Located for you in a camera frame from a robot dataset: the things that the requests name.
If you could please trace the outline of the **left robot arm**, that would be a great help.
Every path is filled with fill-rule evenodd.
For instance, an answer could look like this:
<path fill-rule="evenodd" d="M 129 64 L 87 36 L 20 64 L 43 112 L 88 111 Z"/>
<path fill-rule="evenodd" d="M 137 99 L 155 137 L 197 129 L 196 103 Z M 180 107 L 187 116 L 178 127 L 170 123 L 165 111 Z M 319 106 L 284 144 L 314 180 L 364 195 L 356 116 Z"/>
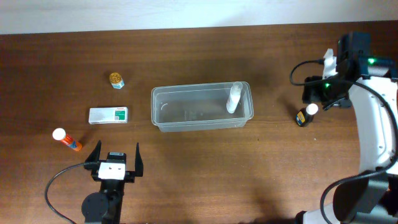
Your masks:
<path fill-rule="evenodd" d="M 122 152 L 110 152 L 105 160 L 100 159 L 99 141 L 86 159 L 84 169 L 91 172 L 95 182 L 100 183 L 97 192 L 89 194 L 81 205 L 85 223 L 119 223 L 124 197 L 124 186 L 142 177 L 144 165 L 136 144 L 134 170 L 126 169 L 127 155 Z"/>

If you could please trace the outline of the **dark bottle white cap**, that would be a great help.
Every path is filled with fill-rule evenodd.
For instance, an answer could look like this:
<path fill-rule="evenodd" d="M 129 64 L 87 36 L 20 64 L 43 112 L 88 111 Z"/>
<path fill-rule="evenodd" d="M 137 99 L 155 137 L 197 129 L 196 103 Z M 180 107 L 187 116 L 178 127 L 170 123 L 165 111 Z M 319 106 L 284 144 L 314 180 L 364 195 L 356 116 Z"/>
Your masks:
<path fill-rule="evenodd" d="M 315 103 L 311 103 L 308 106 L 302 108 L 295 117 L 297 124 L 300 127 L 306 127 L 309 123 L 313 121 L 313 118 L 318 110 L 318 105 Z"/>

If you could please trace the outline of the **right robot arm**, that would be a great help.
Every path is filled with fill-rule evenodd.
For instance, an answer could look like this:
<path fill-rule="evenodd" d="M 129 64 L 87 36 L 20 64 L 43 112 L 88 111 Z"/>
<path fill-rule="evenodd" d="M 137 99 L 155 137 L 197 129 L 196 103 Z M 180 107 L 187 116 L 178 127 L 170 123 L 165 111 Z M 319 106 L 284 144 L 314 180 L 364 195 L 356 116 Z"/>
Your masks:
<path fill-rule="evenodd" d="M 397 68 L 392 59 L 373 56 L 371 37 L 350 32 L 318 62 L 320 76 L 302 82 L 305 107 L 299 126 L 311 122 L 319 108 L 353 108 L 358 127 L 360 163 L 357 175 L 330 184 L 331 203 L 302 211 L 296 223 L 397 222 Z"/>

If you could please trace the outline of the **white plastic bottle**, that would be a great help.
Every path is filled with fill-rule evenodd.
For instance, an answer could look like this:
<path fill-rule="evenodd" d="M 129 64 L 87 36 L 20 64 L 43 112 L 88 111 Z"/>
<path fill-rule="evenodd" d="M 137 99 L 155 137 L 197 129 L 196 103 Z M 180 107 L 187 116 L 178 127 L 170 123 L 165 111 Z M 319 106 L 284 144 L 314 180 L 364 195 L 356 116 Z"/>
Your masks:
<path fill-rule="evenodd" d="M 229 97 L 226 102 L 227 112 L 233 114 L 238 106 L 241 98 L 241 92 L 243 89 L 243 84 L 241 82 L 234 82 L 230 89 Z"/>

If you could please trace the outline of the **small jar gold lid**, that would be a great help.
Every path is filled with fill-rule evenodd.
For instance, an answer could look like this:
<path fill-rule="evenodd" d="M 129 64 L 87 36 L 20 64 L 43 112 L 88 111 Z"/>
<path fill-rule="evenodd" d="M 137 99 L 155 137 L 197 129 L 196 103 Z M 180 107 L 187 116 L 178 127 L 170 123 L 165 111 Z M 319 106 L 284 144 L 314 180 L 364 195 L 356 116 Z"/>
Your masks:
<path fill-rule="evenodd" d="M 124 80 L 122 76 L 117 72 L 111 73 L 109 75 L 109 81 L 112 87 L 115 89 L 121 89 L 124 86 Z"/>

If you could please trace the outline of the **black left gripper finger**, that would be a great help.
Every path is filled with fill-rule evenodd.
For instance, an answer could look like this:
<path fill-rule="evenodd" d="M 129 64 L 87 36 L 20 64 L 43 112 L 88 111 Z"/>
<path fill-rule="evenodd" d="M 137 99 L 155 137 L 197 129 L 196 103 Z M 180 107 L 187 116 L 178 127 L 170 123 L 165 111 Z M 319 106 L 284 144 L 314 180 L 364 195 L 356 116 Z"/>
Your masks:
<path fill-rule="evenodd" d="M 134 162 L 135 176 L 142 177 L 144 175 L 144 164 L 139 151 L 139 143 L 136 144 L 136 157 Z"/>
<path fill-rule="evenodd" d="M 86 158 L 85 162 L 98 162 L 100 159 L 100 152 L 101 152 L 101 141 L 99 140 L 93 151 Z"/>

